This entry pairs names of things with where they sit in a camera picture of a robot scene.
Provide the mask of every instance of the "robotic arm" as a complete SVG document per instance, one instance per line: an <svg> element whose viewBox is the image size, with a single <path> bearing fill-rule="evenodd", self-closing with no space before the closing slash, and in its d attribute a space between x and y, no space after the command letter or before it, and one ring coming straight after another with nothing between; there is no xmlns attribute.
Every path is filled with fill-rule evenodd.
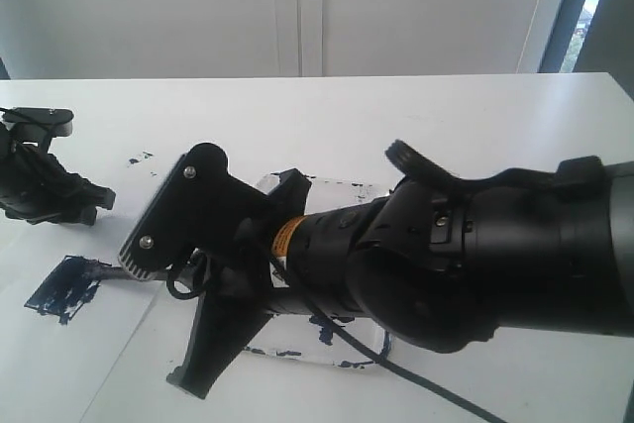
<svg viewBox="0 0 634 423"><path fill-rule="evenodd" d="M170 382L204 398L275 313L366 316L439 353L499 326L634 335L634 162L462 180L400 141L386 155L405 175L388 197L307 216L296 169L265 195L215 145L182 156L120 252L199 299Z"/></svg>

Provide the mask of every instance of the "orange label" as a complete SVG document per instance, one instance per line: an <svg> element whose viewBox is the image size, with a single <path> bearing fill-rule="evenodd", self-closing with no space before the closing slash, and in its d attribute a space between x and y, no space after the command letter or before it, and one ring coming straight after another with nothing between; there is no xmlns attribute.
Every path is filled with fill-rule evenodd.
<svg viewBox="0 0 634 423"><path fill-rule="evenodd" d="M288 220L284 225L279 229L277 235L275 235L275 239L273 240L273 244L270 249L273 254L278 257L285 257L288 254L288 245L290 244L290 239L293 236L293 233L299 226L301 222L304 221L306 216L295 217Z"/></svg>

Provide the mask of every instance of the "white table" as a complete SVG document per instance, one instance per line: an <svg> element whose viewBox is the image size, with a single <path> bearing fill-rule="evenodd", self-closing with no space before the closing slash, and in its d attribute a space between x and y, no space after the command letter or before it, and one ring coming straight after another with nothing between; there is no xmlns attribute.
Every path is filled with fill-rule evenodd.
<svg viewBox="0 0 634 423"><path fill-rule="evenodd" d="M147 176L164 174L179 154L203 141L225 149L232 174L250 183L291 166L320 176L394 183L399 174L383 151L395 138L467 177L509 166L553 170L562 159L586 155L599 155L605 163L634 159L634 104L606 74L4 81L0 104L72 109L75 132L55 140L53 152L67 168L120 187L123 204L115 216L137 214L136 203L159 184ZM155 155L155 162L144 162L146 169L135 169L143 171L143 179L127 167L127 159L142 151ZM143 193L135 198L131 190L137 186ZM133 221L122 223L132 227ZM114 238L129 230L119 228ZM66 241L99 248L114 240L98 241L98 227L58 229L29 228L16 243L26 253L29 243L51 234L57 234L53 248ZM16 246L10 247L12 256ZM0 255L0 270L12 265L8 253ZM27 267L13 271L13 277ZM96 326L83 335L80 326L88 329L97 309L147 306L150 297L143 303L131 297L136 289L119 289L116 296L104 290L99 299L100 290L81 310L81 320L78 315L74 334L59 338L89 341ZM29 402L5 402L5 408L57 398L66 406L74 403L74 421L85 423L478 421L381 370L359 374L249 355L236 359L205 401L188 397L164 378L181 363L194 304L160 291L127 346L130 326L128 335L119 336L123 352L107 361L86 351L81 365L67 358L65 373L56 377L59 384L49 389L53 396L32 392ZM138 321L143 312L135 312ZM64 332L73 326L74 321ZM48 324L38 332L61 335L57 327ZM2 342L0 355L9 352ZM391 356L513 423L620 422L634 377L633 357L634 340L508 329L454 355L397 342ZM82 392L86 369L99 360L102 370L107 368L102 381L83 385L90 389ZM7 390L0 386L0 394ZM66 410L60 404L57 415ZM33 412L15 414L31 421Z"/></svg>

